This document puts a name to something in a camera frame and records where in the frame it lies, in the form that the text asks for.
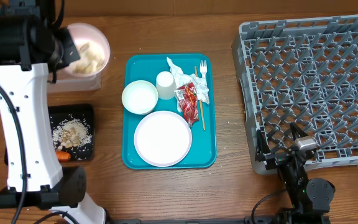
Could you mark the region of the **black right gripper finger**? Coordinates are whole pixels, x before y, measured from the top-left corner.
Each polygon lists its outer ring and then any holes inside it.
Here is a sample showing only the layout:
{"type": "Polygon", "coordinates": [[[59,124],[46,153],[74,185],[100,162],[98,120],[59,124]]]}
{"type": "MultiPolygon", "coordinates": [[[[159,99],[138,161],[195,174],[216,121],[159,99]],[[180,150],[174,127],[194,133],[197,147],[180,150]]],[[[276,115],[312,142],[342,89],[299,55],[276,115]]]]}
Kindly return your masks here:
{"type": "Polygon", "coordinates": [[[290,131],[294,140],[308,137],[308,135],[295,123],[290,123],[290,131]]]}
{"type": "Polygon", "coordinates": [[[256,156],[262,156],[263,154],[269,154],[271,150],[266,142],[264,135],[261,130],[257,130],[257,145],[256,145],[256,156]]]}

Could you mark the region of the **pink bowl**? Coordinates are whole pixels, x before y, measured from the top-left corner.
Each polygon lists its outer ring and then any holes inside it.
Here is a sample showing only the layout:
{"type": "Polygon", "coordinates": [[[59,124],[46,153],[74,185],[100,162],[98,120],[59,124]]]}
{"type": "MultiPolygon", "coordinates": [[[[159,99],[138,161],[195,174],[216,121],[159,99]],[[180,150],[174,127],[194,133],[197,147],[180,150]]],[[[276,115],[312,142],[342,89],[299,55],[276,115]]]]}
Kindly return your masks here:
{"type": "Polygon", "coordinates": [[[72,72],[72,68],[73,68],[72,64],[74,62],[71,63],[68,67],[64,68],[61,71],[67,72],[70,75],[73,75],[76,77],[89,77],[89,76],[93,76],[93,75],[101,73],[107,66],[109,59],[110,59],[110,55],[111,55],[109,42],[108,42],[107,38],[105,37],[105,35],[99,29],[95,28],[95,26],[92,26],[90,24],[85,24],[85,23],[70,24],[68,26],[68,30],[70,31],[70,34],[73,38],[73,41],[76,45],[77,50],[79,49],[79,46],[83,42],[93,41],[93,42],[96,42],[97,44],[99,44],[104,51],[105,63],[104,63],[104,67],[99,72],[94,73],[92,75],[88,75],[88,76],[74,74],[72,72]]]}

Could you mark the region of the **rice and peanut leftovers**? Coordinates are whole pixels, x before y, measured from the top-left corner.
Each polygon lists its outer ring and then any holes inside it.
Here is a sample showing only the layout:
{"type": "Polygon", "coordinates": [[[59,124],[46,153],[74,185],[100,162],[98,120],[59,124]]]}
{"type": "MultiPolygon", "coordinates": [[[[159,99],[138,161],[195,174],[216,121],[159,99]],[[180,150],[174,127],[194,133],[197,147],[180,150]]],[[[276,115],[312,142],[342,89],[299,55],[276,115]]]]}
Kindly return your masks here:
{"type": "Polygon", "coordinates": [[[56,151],[85,146],[91,143],[90,126],[79,119],[63,120],[52,129],[52,141],[56,151]]]}

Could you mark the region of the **white bowl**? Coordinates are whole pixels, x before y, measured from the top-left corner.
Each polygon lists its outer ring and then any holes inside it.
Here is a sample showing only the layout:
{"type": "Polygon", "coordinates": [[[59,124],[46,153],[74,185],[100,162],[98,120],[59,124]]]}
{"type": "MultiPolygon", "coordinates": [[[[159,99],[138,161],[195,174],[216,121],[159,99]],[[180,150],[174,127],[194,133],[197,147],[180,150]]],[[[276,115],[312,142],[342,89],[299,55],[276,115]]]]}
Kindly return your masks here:
{"type": "Polygon", "coordinates": [[[154,110],[158,102],[156,87],[145,80],[128,84],[122,92],[122,104],[133,114],[145,115],[154,110]]]}

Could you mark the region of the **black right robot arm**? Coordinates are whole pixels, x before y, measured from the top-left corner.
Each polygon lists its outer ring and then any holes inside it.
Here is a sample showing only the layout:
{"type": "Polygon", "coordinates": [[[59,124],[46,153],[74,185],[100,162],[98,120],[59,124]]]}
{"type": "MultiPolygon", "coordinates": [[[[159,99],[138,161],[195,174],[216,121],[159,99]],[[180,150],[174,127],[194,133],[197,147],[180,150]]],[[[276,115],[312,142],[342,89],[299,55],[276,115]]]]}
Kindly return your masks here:
{"type": "Polygon", "coordinates": [[[267,170],[275,169],[285,188],[278,190],[261,200],[252,209],[252,223],[329,223],[326,215],[336,191],[335,186],[321,178],[309,179],[305,170],[307,160],[314,157],[318,149],[316,141],[295,123],[290,124],[294,143],[285,152],[274,154],[263,137],[257,131],[257,150],[255,160],[265,162],[267,170]],[[264,201],[287,192],[291,208],[280,208],[274,216],[255,216],[256,208],[264,201]]]}

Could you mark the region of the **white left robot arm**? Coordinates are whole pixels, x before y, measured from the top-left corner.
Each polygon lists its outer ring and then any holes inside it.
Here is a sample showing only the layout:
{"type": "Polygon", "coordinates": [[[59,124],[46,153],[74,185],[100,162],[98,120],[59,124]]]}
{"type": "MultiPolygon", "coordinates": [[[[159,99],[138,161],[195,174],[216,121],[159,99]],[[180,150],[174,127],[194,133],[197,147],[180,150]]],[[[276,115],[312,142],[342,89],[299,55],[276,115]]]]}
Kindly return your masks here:
{"type": "Polygon", "coordinates": [[[83,167],[62,167],[52,141],[47,85],[79,59],[64,9],[53,1],[10,1],[0,10],[0,115],[7,185],[0,208],[47,210],[70,223],[111,223],[86,193],[83,167]]]}

